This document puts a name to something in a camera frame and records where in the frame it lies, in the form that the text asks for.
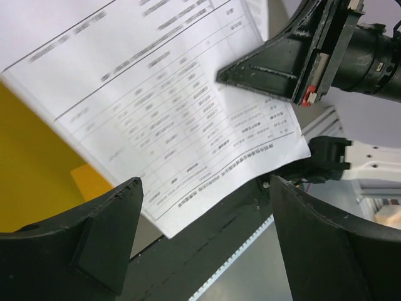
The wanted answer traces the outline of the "printed paper sheet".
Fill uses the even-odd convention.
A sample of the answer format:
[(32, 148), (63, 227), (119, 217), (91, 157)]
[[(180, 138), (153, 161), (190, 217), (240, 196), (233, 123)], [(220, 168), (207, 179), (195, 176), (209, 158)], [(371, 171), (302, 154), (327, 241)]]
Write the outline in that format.
[(261, 43), (244, 1), (1, 2), (1, 79), (168, 238), (310, 155), (290, 104), (216, 81)]
[(252, 32), (259, 41), (266, 42), (269, 38), (269, 6), (267, 0), (241, 1), (246, 16), (251, 24)]

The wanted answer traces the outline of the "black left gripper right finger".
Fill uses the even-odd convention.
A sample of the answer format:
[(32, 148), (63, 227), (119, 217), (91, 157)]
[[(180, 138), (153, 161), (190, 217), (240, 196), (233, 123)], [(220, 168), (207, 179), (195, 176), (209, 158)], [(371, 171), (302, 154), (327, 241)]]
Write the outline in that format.
[(293, 300), (400, 300), (400, 230), (279, 176), (271, 179), (270, 195)]

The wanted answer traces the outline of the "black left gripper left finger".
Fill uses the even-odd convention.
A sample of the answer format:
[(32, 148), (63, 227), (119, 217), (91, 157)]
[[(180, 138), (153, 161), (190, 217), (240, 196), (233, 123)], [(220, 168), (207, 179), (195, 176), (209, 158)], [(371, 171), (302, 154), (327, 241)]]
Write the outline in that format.
[(1, 234), (2, 300), (115, 300), (143, 201), (131, 178), (56, 216)]

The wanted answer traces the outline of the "yellow plastic folder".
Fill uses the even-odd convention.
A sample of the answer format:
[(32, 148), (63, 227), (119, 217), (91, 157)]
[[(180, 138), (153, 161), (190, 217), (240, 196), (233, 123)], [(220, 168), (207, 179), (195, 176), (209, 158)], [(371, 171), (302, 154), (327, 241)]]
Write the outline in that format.
[(1, 86), (1, 232), (50, 218), (112, 189)]

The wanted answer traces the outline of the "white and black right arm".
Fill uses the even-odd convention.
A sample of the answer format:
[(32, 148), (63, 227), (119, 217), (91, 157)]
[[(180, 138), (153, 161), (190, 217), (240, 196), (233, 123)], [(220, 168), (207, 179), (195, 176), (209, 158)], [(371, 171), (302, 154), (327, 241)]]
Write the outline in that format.
[[(331, 87), (400, 101), (400, 31), (360, 24), (362, 1), (302, 1), (286, 27), (217, 72), (219, 83), (308, 107)], [(295, 182), (400, 181), (400, 152), (328, 136), (310, 140), (311, 157), (277, 170)]]

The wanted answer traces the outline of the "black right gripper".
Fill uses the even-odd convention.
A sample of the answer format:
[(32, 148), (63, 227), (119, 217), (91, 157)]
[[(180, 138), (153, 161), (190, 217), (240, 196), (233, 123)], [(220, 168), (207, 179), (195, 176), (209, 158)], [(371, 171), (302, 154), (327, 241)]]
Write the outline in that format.
[(302, 1), (273, 38), (217, 72), (219, 83), (309, 106), (330, 87), (400, 101), (400, 24), (363, 24), (363, 1)]

